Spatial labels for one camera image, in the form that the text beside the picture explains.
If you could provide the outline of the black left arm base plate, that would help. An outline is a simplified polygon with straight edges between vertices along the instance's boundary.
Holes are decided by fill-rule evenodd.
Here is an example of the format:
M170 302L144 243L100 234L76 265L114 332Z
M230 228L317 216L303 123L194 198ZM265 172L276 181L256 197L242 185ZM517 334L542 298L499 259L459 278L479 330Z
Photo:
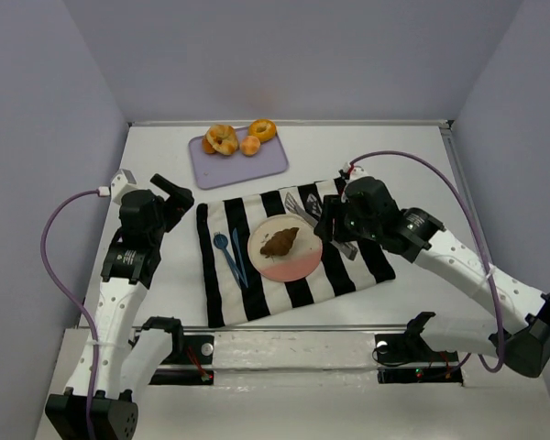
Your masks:
M182 351L173 350L157 367L149 384L154 386L212 386L215 380L215 338L185 334Z

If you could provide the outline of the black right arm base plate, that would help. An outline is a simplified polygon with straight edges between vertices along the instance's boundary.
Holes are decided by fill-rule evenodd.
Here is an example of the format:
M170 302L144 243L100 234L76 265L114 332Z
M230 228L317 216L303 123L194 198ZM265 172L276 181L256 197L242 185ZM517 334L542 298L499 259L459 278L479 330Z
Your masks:
M458 353L433 351L418 336L381 334L371 356L381 385L464 382Z

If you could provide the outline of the brown chocolate croissant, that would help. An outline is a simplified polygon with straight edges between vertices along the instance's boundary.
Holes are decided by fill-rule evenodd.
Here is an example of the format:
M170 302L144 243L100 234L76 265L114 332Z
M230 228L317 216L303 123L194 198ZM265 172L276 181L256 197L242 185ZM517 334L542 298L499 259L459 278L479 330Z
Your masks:
M282 229L276 232L260 249L259 253L266 258L284 257L289 254L299 232L298 227Z

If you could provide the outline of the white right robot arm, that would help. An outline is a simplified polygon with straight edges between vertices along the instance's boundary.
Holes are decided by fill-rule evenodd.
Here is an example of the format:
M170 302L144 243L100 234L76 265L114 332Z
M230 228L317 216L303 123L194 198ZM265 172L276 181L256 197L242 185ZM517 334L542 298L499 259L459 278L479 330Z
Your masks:
M324 242L373 241L447 281L491 315L458 321L421 312L389 345L390 353L465 351L499 359L527 378L543 372L550 359L550 292L483 261L426 211L401 209L382 181L358 174L340 194L324 196L314 232Z

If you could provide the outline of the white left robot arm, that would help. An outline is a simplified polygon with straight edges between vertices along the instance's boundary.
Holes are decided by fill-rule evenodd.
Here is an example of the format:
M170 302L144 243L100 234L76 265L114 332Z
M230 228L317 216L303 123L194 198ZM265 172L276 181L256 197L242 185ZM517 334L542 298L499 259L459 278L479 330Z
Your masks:
M182 322L150 317L131 342L138 310L160 265L161 243L193 207L190 190L159 174L161 194L140 189L119 170L94 190L119 207L120 227L104 257L94 313L79 307L90 334L64 391L47 398L45 414L62 439L130 439L138 423L138 398L161 363L184 349Z

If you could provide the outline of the metal serving tongs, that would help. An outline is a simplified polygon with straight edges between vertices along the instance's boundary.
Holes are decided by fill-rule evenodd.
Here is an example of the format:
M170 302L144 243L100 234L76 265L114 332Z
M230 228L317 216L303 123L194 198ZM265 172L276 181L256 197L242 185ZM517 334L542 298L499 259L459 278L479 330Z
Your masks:
M312 229L315 229L318 224L319 218L314 217L313 215L308 213L303 207L301 207L300 203L293 197L290 192L285 193L284 206L289 212L300 216L308 225L312 227ZM349 260L354 261L356 259L358 249L354 245L349 243L338 243L334 240L330 241L330 244L332 244Z

